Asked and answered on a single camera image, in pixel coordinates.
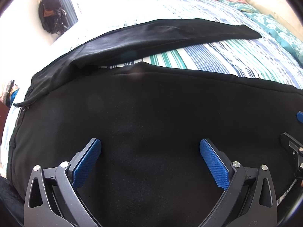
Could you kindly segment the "black pants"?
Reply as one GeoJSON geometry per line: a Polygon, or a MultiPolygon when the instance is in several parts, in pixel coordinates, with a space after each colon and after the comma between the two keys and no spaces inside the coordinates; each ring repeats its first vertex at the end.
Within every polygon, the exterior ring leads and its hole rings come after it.
{"type": "Polygon", "coordinates": [[[25,198],[32,168],[54,168],[92,138],[101,154],[80,190],[103,226],[199,226],[222,195],[200,154],[208,138],[231,161],[267,165],[276,197],[292,184],[279,137],[302,141],[302,89],[133,59],[229,39],[245,25],[159,19],[100,35],[36,73],[10,139],[7,177],[25,198]]]}

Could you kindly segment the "teal floral pillow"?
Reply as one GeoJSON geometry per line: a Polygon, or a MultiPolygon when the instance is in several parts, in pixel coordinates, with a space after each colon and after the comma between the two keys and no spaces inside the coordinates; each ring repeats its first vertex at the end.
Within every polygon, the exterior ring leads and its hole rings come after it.
{"type": "Polygon", "coordinates": [[[247,12],[247,13],[260,13],[258,9],[253,7],[250,4],[240,3],[240,2],[232,2],[228,0],[218,0],[221,3],[224,3],[240,12],[247,12]]]}
{"type": "Polygon", "coordinates": [[[258,24],[267,34],[272,36],[302,65],[302,41],[293,35],[285,26],[272,16],[261,13],[243,12],[249,19],[258,24]]]}

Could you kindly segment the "brown wooden cabinet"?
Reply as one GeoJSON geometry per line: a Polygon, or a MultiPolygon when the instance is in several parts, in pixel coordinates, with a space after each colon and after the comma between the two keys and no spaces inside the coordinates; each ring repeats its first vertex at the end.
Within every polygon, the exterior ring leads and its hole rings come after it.
{"type": "Polygon", "coordinates": [[[2,142],[3,131],[8,113],[9,108],[3,102],[0,101],[0,144],[2,142]]]}

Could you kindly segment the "clothes pile with blue item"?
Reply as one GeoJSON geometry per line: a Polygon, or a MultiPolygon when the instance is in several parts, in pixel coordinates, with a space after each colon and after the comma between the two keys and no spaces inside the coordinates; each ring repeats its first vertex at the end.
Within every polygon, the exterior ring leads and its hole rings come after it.
{"type": "Polygon", "coordinates": [[[15,84],[15,81],[8,81],[8,83],[1,89],[1,102],[10,108],[18,91],[19,87],[15,84]]]}

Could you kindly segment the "hanging dark bags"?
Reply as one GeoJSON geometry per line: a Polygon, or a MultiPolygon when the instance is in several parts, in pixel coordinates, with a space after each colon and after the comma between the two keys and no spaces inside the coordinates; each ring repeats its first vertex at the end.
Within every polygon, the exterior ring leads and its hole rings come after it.
{"type": "Polygon", "coordinates": [[[38,15],[48,33],[62,35],[68,30],[67,13],[60,0],[41,0],[38,15]]]}

